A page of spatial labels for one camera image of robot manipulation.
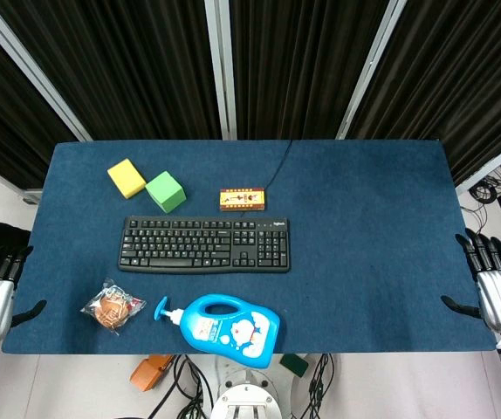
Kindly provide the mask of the green foam cube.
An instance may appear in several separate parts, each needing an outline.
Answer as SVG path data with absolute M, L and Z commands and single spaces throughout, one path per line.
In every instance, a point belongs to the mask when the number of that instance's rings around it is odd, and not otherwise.
M 163 171 L 145 186 L 153 201 L 168 214 L 186 201 L 182 185 L 168 172 Z

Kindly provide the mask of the red yellow patterned small box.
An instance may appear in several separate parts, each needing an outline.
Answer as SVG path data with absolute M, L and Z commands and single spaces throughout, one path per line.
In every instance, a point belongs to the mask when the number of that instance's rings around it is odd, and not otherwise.
M 253 211 L 265 209 L 263 188 L 221 189 L 219 196 L 221 211 Z

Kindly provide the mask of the blue felt table mat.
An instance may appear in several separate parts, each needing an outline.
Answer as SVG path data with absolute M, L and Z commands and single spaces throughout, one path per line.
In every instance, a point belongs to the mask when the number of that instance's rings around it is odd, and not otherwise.
M 219 216 L 225 188 L 263 187 L 265 214 L 287 218 L 287 273 L 121 271 L 128 216 L 157 216 L 145 193 L 125 199 L 107 170 L 129 159 L 147 179 L 168 171 L 187 199 L 178 216 Z M 45 309 L 10 330 L 7 354 L 183 354 L 180 329 L 154 309 L 208 293 L 268 307 L 280 353 L 485 351 L 493 333 L 452 312 L 477 291 L 456 235 L 464 222 L 437 141 L 93 141 L 56 146 L 15 297 Z M 106 278 L 146 306 L 118 330 L 80 309 Z

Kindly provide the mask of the blue cartoon pump bottle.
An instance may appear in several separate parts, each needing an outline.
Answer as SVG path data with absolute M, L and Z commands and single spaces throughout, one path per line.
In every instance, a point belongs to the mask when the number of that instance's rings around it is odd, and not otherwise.
M 225 294 L 201 296 L 184 309 L 168 310 L 167 303 L 160 300 L 154 319 L 167 317 L 194 349 L 246 367 L 270 366 L 280 328 L 272 310 Z

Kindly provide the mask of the black pleated curtain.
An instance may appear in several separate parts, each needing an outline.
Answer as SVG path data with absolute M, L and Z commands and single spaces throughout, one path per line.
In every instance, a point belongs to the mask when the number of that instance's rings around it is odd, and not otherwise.
M 242 140 L 336 136 L 390 0 L 222 0 Z M 96 140 L 221 135 L 204 0 L 0 0 Z M 501 0 L 406 0 L 347 131 L 437 139 L 455 182 L 501 153 Z M 72 131 L 0 46 L 0 175 L 44 184 Z

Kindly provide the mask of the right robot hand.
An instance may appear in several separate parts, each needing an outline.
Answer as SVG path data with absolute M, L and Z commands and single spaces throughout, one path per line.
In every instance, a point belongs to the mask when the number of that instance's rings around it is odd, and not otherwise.
M 463 249 L 478 293 L 478 305 L 457 303 L 447 295 L 441 301 L 453 312 L 482 319 L 494 333 L 501 334 L 501 241 L 466 229 L 456 235 Z

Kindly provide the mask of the white curtain frame post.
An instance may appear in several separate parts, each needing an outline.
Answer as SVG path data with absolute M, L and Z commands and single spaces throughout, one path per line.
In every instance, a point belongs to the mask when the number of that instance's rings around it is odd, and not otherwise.
M 45 102 L 61 119 L 72 135 L 80 142 L 93 141 L 88 130 L 80 122 L 77 115 L 69 107 L 58 89 L 53 85 L 38 62 L 31 56 L 27 48 L 0 15 L 0 46 L 16 64 L 23 75 L 43 97 Z
M 221 135 L 236 141 L 237 101 L 231 38 L 230 1 L 204 0 Z
M 336 140 L 344 140 L 346 138 L 352 126 L 353 118 L 357 113 L 407 2 L 408 0 L 388 0 L 387 8 L 375 33 L 374 40 L 335 136 Z
M 462 195 L 499 166 L 501 166 L 501 153 L 490 159 L 474 174 L 456 186 L 456 194 L 458 196 Z

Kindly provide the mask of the dark green pedal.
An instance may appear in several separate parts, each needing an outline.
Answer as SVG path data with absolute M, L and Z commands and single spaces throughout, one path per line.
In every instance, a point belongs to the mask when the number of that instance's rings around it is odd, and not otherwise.
M 309 367 L 309 363 L 297 354 L 284 354 L 279 363 L 299 378 L 305 375 Z

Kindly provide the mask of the black Logitech keyboard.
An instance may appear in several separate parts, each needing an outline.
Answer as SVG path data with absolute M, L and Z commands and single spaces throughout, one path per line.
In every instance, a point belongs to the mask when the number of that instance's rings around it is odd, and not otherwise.
M 270 217 L 129 216 L 122 271 L 164 274 L 286 273 L 289 221 Z

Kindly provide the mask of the packaged round pastry snack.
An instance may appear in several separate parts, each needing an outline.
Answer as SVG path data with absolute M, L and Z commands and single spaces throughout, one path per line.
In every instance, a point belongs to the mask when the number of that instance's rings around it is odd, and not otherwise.
M 147 302 L 126 292 L 112 279 L 106 278 L 98 294 L 80 311 L 95 319 L 106 330 L 118 335 L 118 330 L 139 313 Z

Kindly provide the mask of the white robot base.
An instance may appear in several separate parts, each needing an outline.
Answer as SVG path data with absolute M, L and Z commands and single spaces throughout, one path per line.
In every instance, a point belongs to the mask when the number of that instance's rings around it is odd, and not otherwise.
M 292 419 L 298 377 L 276 355 L 265 369 L 214 359 L 214 407 L 209 419 Z

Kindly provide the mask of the yellow foam block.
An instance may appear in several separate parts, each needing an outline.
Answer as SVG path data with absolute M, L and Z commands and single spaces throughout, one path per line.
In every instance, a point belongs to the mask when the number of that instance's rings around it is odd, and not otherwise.
M 146 187 L 146 181 L 129 159 L 124 159 L 107 170 L 119 192 L 129 199 Z

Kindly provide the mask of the orange pedal box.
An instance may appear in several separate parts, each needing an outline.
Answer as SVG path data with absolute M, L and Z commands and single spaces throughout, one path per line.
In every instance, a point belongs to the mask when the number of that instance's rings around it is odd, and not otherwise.
M 130 382 L 140 391 L 146 392 L 167 372 L 175 357 L 171 354 L 151 354 L 132 372 Z

